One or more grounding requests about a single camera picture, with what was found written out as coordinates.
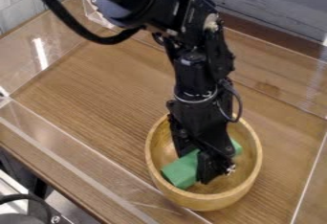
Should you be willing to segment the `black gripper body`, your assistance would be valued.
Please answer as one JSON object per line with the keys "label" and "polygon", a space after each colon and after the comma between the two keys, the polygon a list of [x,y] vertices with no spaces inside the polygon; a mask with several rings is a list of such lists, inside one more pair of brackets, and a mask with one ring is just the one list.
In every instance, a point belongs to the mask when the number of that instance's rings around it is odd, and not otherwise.
{"label": "black gripper body", "polygon": [[235,147],[227,132],[227,124],[238,123],[232,117],[234,98],[228,92],[214,92],[200,97],[175,94],[166,104],[168,119],[175,119],[187,129],[199,150],[231,153]]}

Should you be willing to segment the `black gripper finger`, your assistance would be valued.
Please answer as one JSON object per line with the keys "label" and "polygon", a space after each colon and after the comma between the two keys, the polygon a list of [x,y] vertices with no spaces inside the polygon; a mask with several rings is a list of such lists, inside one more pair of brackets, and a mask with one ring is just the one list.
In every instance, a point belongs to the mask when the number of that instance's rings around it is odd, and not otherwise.
{"label": "black gripper finger", "polygon": [[196,154],[196,180],[202,184],[208,184],[215,178],[222,175],[228,175],[235,169],[234,162],[236,151],[224,155],[210,150],[200,150]]}
{"label": "black gripper finger", "polygon": [[192,136],[180,123],[175,119],[170,119],[168,122],[175,151],[178,157],[182,158],[191,152],[196,151],[198,147],[195,146]]}

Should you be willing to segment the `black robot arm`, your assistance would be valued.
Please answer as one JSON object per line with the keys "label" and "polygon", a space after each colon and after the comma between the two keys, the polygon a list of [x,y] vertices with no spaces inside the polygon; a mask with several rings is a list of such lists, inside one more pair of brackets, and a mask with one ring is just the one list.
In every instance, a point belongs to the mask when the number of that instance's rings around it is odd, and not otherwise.
{"label": "black robot arm", "polygon": [[164,47],[175,74],[167,119],[179,157],[195,154],[195,181],[207,184],[235,170],[236,148],[227,125],[240,120],[240,96],[228,78],[235,55],[211,0],[95,0],[116,26],[150,31]]}

